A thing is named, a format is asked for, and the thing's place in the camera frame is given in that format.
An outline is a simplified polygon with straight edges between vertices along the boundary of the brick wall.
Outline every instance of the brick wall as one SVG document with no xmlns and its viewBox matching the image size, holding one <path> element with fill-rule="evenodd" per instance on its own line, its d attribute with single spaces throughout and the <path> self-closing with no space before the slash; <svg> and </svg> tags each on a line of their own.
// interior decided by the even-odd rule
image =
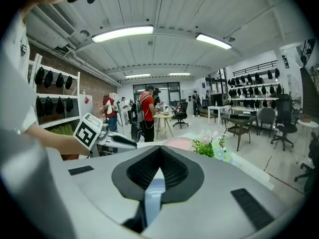
<svg viewBox="0 0 319 239">
<path fill-rule="evenodd" d="M 80 93 L 85 90 L 85 94 L 90 95 L 93 97 L 93 106 L 94 106 L 94 116 L 101 118 L 102 116 L 99 114 L 99 109 L 102 106 L 103 96 L 108 93 L 116 93 L 116 87 L 112 86 L 95 76 L 69 64 L 62 59 L 55 57 L 54 55 L 50 54 L 49 52 L 43 51 L 37 48 L 34 45 L 30 45 L 30 60 L 34 60 L 36 53 L 42 55 L 41 64 L 50 66 L 54 69 L 72 74 L 77 75 L 77 72 L 80 72 Z M 70 90 L 66 90 L 65 94 L 70 95 L 72 94 L 76 84 L 72 84 Z M 58 89 L 54 84 L 51 85 L 49 89 L 46 89 L 43 85 L 37 88 L 38 93 L 48 93 L 48 94 L 62 94 L 62 89 Z M 42 118 L 40 123 L 47 122 L 47 120 L 56 120 L 59 119 L 58 114 L 53 114 L 50 118 Z"/>
</svg>

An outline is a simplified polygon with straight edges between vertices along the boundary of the ceiling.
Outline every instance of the ceiling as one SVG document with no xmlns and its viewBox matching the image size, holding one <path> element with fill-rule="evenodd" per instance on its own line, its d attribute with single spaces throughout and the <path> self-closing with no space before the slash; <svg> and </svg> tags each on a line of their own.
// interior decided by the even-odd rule
<svg viewBox="0 0 319 239">
<path fill-rule="evenodd" d="M 91 36 L 125 26 L 154 33 L 93 43 Z M 190 72 L 201 77 L 262 52 L 314 35 L 291 0 L 78 0 L 37 7 L 27 16 L 30 41 L 85 64 L 106 81 L 125 75 Z M 88 36 L 80 32 L 85 30 Z M 232 49 L 197 41 L 198 33 Z"/>
</svg>

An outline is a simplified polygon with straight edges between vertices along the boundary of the bouquet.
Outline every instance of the bouquet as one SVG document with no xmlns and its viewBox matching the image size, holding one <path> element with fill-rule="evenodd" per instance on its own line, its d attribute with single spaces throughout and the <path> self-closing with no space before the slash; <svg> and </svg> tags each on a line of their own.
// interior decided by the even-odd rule
<svg viewBox="0 0 319 239">
<path fill-rule="evenodd" d="M 200 155 L 216 158 L 228 163 L 232 162 L 231 154 L 225 146 L 226 135 L 218 135 L 218 132 L 201 131 L 199 139 L 192 140 L 192 151 Z"/>
</svg>

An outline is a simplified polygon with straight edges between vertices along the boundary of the pink fabric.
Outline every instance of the pink fabric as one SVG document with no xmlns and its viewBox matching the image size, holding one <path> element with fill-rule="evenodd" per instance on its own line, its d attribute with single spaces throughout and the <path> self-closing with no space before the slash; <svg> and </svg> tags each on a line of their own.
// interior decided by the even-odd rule
<svg viewBox="0 0 319 239">
<path fill-rule="evenodd" d="M 191 147 L 191 139 L 186 137 L 174 137 L 171 139 L 168 139 L 166 142 L 164 142 L 163 145 L 175 147 L 183 150 L 190 150 Z"/>
</svg>

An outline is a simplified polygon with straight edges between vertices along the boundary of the pipe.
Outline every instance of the pipe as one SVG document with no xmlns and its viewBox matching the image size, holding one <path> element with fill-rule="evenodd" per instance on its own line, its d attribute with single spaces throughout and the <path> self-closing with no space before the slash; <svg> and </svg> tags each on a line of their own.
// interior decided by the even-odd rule
<svg viewBox="0 0 319 239">
<path fill-rule="evenodd" d="M 105 75 L 104 73 L 102 73 L 100 70 L 98 70 L 97 68 L 93 67 L 92 65 L 90 64 L 87 64 L 83 59 L 81 59 L 83 62 L 80 62 L 74 58 L 64 58 L 63 56 L 57 54 L 57 53 L 54 53 L 52 50 L 50 50 L 49 48 L 47 48 L 46 46 L 44 46 L 43 44 L 37 42 L 36 40 L 33 40 L 32 38 L 28 37 L 28 40 L 30 43 L 32 43 L 33 45 L 37 46 L 38 48 L 40 49 L 43 49 L 49 53 L 51 53 L 52 55 L 76 66 L 76 67 L 79 67 L 81 69 L 83 69 L 84 71 L 90 73 L 91 75 L 94 75 L 95 77 L 109 83 L 109 84 L 112 84 L 113 86 L 116 86 L 116 87 L 120 87 L 121 84 L 119 84 L 117 81 L 113 80 L 111 77 Z"/>
</svg>

